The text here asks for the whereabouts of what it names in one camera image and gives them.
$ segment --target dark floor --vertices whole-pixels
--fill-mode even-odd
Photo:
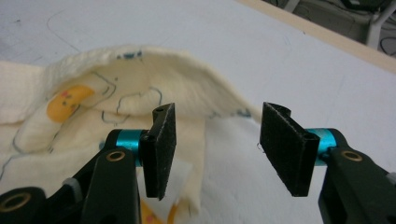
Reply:
[[[283,8],[288,0],[264,0]],[[372,12],[350,10],[339,0],[302,0],[293,14],[365,43]],[[396,58],[396,12],[384,23],[378,50]]]

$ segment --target teal metallic band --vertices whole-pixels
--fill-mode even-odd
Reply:
[[[315,165],[326,165],[326,163],[320,159],[320,157],[328,153],[330,147],[336,147],[337,143],[335,142],[335,138],[332,133],[328,129],[305,129],[309,133],[314,133],[320,138],[319,146],[318,146],[318,154],[317,160],[315,161]]]
[[[142,166],[139,158],[139,140],[142,130],[122,130],[117,138],[117,147],[125,147],[134,153],[134,164]]]

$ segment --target white table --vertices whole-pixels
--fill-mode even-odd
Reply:
[[[0,60],[48,65],[126,43],[185,49],[254,105],[284,105],[305,128],[337,128],[396,171],[396,62],[280,9],[226,0],[0,2]],[[321,221],[325,167],[315,169],[308,198],[292,198],[257,149],[260,125],[213,119],[206,132],[202,212],[191,223]]]

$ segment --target towel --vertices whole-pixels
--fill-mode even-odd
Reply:
[[[128,45],[48,67],[0,62],[0,78],[0,193],[36,186],[51,195],[111,130],[149,129],[151,111],[175,103],[177,148],[165,202],[141,191],[144,223],[183,223],[199,213],[207,119],[261,120],[259,108],[185,51]]]

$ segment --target folded fabric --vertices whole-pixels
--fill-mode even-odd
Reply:
[[[214,69],[170,49],[96,49],[46,68],[0,62],[0,78],[0,193],[38,186],[51,195],[112,129],[149,129],[151,111],[175,103],[173,196],[166,206],[146,201],[164,222],[199,212],[205,120],[261,119]]]

